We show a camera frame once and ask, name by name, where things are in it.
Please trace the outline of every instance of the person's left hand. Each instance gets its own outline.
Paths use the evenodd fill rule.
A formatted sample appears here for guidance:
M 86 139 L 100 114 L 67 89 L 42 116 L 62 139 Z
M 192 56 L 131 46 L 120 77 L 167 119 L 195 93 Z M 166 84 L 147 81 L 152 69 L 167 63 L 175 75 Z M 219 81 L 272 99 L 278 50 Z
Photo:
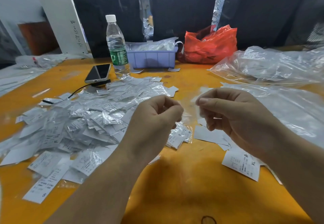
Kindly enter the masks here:
M 182 113 L 182 106 L 165 95 L 140 103 L 119 147 L 146 166 L 161 152 Z

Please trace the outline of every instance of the plastic bottle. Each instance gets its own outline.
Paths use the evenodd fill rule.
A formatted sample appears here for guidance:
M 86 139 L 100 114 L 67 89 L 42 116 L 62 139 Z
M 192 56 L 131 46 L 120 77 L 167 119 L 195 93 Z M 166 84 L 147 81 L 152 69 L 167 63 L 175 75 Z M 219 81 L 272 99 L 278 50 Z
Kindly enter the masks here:
M 126 53 L 124 36 L 116 23 L 115 15 L 106 15 L 107 44 L 110 51 L 112 64 L 118 79 L 130 75 L 130 68 Z

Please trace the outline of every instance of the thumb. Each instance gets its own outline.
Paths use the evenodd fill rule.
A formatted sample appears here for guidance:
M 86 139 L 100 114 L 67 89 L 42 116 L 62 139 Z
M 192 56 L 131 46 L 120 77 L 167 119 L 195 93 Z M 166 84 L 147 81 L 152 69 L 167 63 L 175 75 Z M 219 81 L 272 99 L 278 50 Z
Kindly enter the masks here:
M 170 126 L 173 126 L 175 122 L 181 121 L 183 113 L 183 107 L 181 105 L 173 105 L 159 116 Z
M 198 105 L 206 110 L 222 114 L 227 118 L 234 118 L 242 109 L 240 102 L 226 99 L 200 98 Z

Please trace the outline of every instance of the forearm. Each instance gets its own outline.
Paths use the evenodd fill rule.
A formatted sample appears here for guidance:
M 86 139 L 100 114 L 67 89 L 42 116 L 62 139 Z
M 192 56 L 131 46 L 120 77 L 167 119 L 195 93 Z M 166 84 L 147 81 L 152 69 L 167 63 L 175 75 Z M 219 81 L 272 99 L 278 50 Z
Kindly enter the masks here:
M 277 131 L 264 162 L 316 223 L 324 223 L 324 150 L 287 128 Z
M 142 170 L 118 147 L 45 223 L 120 223 Z

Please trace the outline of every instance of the smartphone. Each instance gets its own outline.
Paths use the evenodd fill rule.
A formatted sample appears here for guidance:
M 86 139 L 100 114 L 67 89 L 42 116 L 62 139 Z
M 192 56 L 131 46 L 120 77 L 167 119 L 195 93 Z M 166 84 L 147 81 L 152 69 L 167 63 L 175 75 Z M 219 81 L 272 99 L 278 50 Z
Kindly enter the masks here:
M 84 80 L 85 83 L 96 83 L 108 80 L 110 64 L 95 65 Z

